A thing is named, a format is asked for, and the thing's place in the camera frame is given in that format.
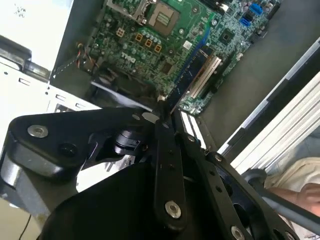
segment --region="blue sata port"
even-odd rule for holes
[[[245,27],[250,27],[251,25],[251,22],[245,19],[244,17],[240,18],[239,22]]]
[[[262,7],[257,3],[252,3],[250,6],[250,10],[258,16],[260,16],[264,12]]]

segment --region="motherboard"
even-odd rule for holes
[[[171,110],[198,115],[279,7],[278,0],[106,0],[90,54],[153,85]]]

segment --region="hex bolt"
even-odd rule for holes
[[[165,211],[170,217],[178,219],[181,217],[181,209],[174,201],[167,201],[164,205]]]
[[[40,139],[45,138],[49,134],[48,129],[41,125],[31,125],[27,131],[30,136]]]
[[[288,239],[295,240],[294,236],[292,236],[290,232],[286,231],[285,234],[288,237]]]
[[[189,141],[194,142],[195,138],[193,136],[188,136]]]
[[[215,155],[214,157],[218,162],[222,162],[222,158],[219,155]]]
[[[245,235],[237,226],[231,227],[231,233],[236,240],[245,240]]]

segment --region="green circuit board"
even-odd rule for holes
[[[133,15],[141,0],[114,0]],[[180,107],[190,114],[199,114],[209,102],[251,46],[251,38],[257,31],[264,32],[275,0],[256,0],[264,6],[260,15],[254,15],[250,26],[239,21],[249,12],[246,2],[229,0],[224,14],[210,9],[198,0],[158,0],[145,12],[146,22],[138,24],[110,7],[105,8],[103,20],[92,44],[92,52],[99,52],[104,61],[116,65],[127,74],[152,83],[160,96],[166,97],[177,84],[198,43],[207,34],[206,45],[213,55],[224,63],[218,79],[209,78],[201,94],[190,96],[187,92]]]

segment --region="chip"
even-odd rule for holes
[[[191,47],[192,47],[192,43],[189,42],[188,40],[186,40],[182,46],[183,46],[185,49],[190,50]]]
[[[163,2],[159,2],[156,4],[148,24],[160,34],[168,36],[178,21],[179,15],[178,11]]]
[[[226,28],[226,29],[222,32],[222,34],[220,35],[219,41],[220,41],[221,43],[223,43],[224,45],[228,45],[228,44],[232,41],[232,39],[234,38],[234,36],[235,36],[235,34],[234,34],[232,31],[230,31],[229,29]]]
[[[169,74],[171,69],[172,69],[173,65],[169,62],[166,62],[164,65],[163,65],[163,68],[161,69],[161,72],[163,72],[164,74]]]

